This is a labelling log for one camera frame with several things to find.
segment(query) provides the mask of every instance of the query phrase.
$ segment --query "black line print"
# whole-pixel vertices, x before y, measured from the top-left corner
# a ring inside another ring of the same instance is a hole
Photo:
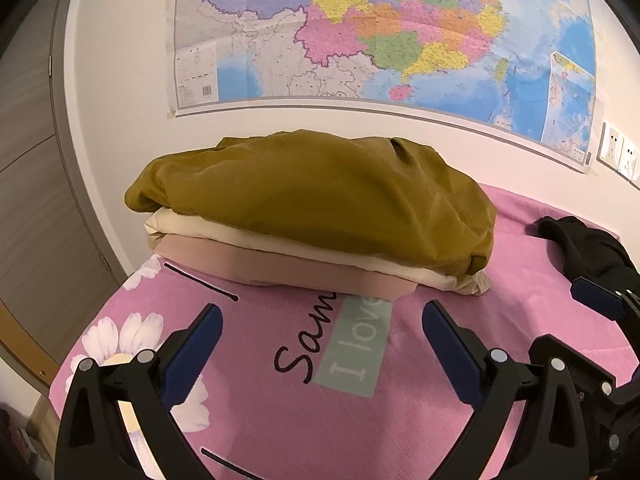
[[[234,472],[238,473],[239,475],[242,475],[245,478],[248,478],[249,480],[266,480],[265,478],[262,478],[261,476],[256,476],[253,473],[249,473],[248,471],[242,469],[241,467],[238,467],[236,464],[232,464],[231,462],[228,462],[224,458],[213,454],[212,452],[210,452],[208,449],[206,449],[204,447],[200,449],[200,452],[204,456],[206,456],[206,457],[208,457],[208,458],[210,458],[212,460],[215,460],[219,464],[222,464],[224,467],[226,467],[228,469],[231,469],[231,471],[234,471]]]
[[[168,264],[167,262],[164,263],[164,266],[167,269],[171,269],[173,272],[177,272],[178,274],[180,274],[181,276],[184,276],[185,278],[189,278],[190,280],[193,280],[196,283],[204,285],[207,288],[210,288],[211,290],[215,290],[217,293],[222,294],[223,296],[231,298],[233,301],[238,301],[240,299],[240,298],[238,298],[237,294],[233,294],[231,292],[227,292],[226,290],[223,290],[221,288],[217,288],[216,286],[213,286],[210,283],[203,282],[200,278],[196,278],[195,276],[191,276],[188,272],[184,272],[183,270],[178,269],[178,267],[174,267],[171,264]]]

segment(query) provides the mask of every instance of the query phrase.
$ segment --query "bed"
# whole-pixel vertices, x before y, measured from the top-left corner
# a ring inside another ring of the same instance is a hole
[[[62,414],[84,357],[117,364],[156,349],[210,302],[222,310],[222,338],[172,414],[217,479],[428,478],[471,414],[422,332],[422,308],[433,299],[518,361],[527,361],[535,337],[552,333],[627,382],[638,361],[620,329],[572,300],[559,248],[526,234],[537,219],[566,213],[482,188],[498,211],[486,269],[493,286],[482,296],[419,285],[392,304],[241,285],[154,255],[69,353],[50,390],[54,408]],[[512,411],[482,478],[498,473],[521,410]],[[131,407],[121,411],[146,474],[162,478]]]

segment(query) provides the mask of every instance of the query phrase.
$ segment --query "folded clothes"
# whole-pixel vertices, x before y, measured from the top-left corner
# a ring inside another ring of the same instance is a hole
[[[156,158],[125,202],[454,276],[484,268],[494,240],[495,207],[478,184],[398,138],[225,138]]]
[[[357,267],[266,253],[205,238],[166,235],[156,253],[178,264],[246,285],[291,285],[395,301],[417,283]]]
[[[402,266],[375,256],[319,249],[285,238],[242,231],[217,222],[205,220],[199,216],[180,215],[165,207],[160,208],[146,220],[145,228],[149,247],[160,254],[162,253],[159,250],[159,243],[163,240],[163,237],[167,234],[176,234],[216,240],[245,249],[284,254],[305,260],[334,264],[341,268],[356,267],[357,269],[395,276],[408,282],[421,283],[422,285],[431,286],[438,290],[452,290],[459,294],[479,295],[491,287],[491,281],[484,270],[479,270],[473,276],[446,276],[431,269]],[[163,256],[175,260],[175,258],[168,254],[163,254]],[[222,278],[222,276],[215,272],[203,272]]]

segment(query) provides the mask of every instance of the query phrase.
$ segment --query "wardrobe door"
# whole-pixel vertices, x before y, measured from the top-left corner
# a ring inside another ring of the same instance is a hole
[[[49,43],[58,0],[39,0],[0,58],[0,171],[52,136]]]
[[[56,368],[46,356],[60,364],[118,287],[78,209],[54,127],[58,1],[38,0],[0,59],[0,345],[45,384]]]
[[[55,137],[0,172],[0,298],[61,363],[117,289],[76,209]]]

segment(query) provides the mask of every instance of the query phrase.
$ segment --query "electrical outlet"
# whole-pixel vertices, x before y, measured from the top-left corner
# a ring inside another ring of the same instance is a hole
[[[636,168],[631,177],[631,183],[640,189],[640,155],[638,156],[638,160],[636,160]]]
[[[622,142],[622,155],[620,156],[620,163],[618,164],[618,173],[627,180],[631,180],[634,176],[637,161],[638,148],[636,148],[636,145],[625,137]]]
[[[623,143],[624,136],[615,128],[612,128],[610,124],[606,124],[602,135],[602,145],[600,147],[598,160],[609,166],[612,170],[617,170],[620,165]]]

